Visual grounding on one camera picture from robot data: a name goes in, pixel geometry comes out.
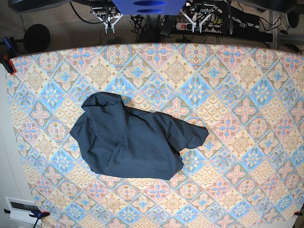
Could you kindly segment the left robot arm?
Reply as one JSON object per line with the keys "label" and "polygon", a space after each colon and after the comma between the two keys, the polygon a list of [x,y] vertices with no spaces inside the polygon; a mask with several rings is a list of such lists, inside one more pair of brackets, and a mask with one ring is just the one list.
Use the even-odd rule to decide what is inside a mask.
{"label": "left robot arm", "polygon": [[182,10],[194,22],[201,22],[208,15],[219,16],[223,12],[217,0],[187,0]]}

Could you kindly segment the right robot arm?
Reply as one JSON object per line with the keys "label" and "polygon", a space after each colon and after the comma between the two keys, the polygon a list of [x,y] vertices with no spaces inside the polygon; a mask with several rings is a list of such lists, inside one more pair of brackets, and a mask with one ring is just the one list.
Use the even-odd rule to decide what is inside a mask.
{"label": "right robot arm", "polygon": [[[90,7],[90,14],[95,15],[98,18],[99,22],[90,22],[82,18],[76,11],[73,2]],[[119,9],[111,0],[71,0],[69,2],[69,5],[71,6],[75,15],[82,22],[87,24],[100,24],[103,22],[107,23],[110,22],[114,17],[121,15]]]}

